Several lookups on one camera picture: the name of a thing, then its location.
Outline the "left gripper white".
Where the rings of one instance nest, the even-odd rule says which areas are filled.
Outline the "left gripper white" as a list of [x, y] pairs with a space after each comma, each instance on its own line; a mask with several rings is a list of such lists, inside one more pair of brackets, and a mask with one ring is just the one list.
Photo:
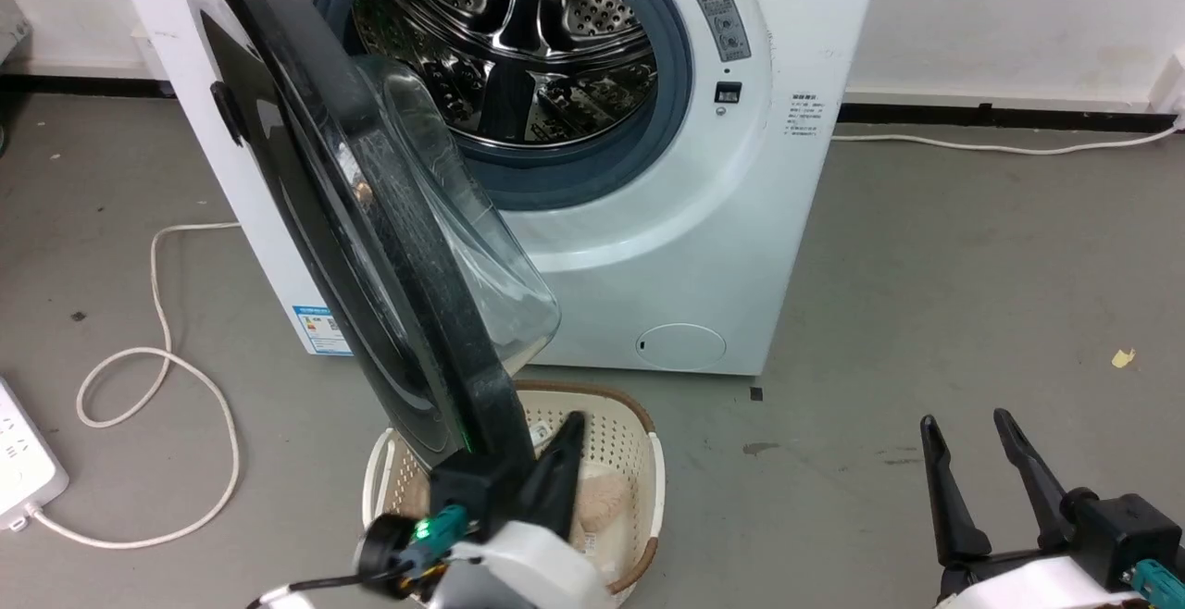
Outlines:
[[423, 608], [611, 608], [597, 568], [568, 545], [585, 428], [585, 414], [568, 414], [520, 489], [511, 460], [441, 462], [429, 472], [431, 517], [369, 525], [360, 585]]

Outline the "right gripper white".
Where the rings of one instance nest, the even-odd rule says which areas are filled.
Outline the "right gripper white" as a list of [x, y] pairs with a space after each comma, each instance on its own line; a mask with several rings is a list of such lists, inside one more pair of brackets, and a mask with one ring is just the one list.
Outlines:
[[[993, 422], [1040, 528], [1040, 557], [1006, 557], [967, 568], [939, 608], [1181, 608], [1181, 525], [1129, 492], [1100, 499], [1066, 491], [1007, 408]], [[921, 418], [921, 449], [940, 566], [989, 557], [952, 472], [952, 451], [935, 416]], [[1062, 513], [1072, 517], [1072, 526]]]

